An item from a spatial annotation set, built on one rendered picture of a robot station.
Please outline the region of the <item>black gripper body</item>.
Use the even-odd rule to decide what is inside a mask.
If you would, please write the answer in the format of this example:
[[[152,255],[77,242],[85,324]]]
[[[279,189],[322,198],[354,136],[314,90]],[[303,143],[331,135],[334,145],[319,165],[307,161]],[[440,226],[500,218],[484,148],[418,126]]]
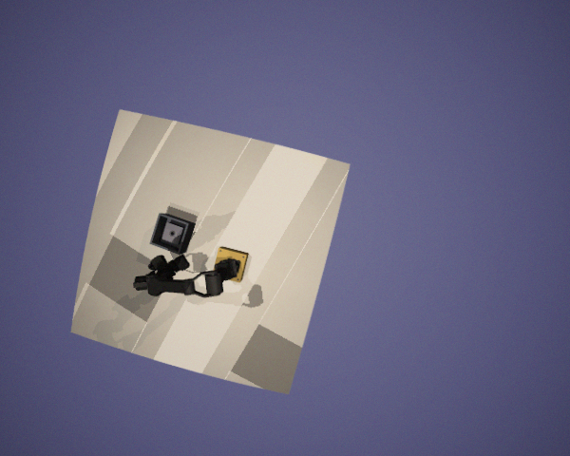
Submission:
[[[177,256],[177,258],[175,258],[175,261],[170,264],[171,266],[161,269],[159,273],[167,272],[168,274],[171,275],[171,279],[173,279],[173,276],[176,275],[175,271],[178,270],[184,271],[190,267],[190,263],[184,255]]]

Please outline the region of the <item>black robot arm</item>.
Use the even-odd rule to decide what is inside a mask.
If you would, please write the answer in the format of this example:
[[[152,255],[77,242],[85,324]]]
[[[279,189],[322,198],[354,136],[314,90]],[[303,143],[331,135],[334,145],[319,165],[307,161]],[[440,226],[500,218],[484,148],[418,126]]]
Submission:
[[[215,270],[201,272],[194,278],[186,279],[171,279],[171,275],[167,272],[160,272],[161,269],[171,266],[163,255],[156,256],[151,259],[148,265],[150,270],[157,271],[158,274],[135,276],[133,288],[137,291],[148,290],[148,293],[153,296],[161,295],[162,293],[182,293],[184,295],[198,295],[203,298],[216,296],[223,293],[223,281],[232,279],[238,276],[239,260],[228,258],[220,261],[214,265]],[[200,276],[205,275],[205,284],[207,294],[196,291],[195,280]]]

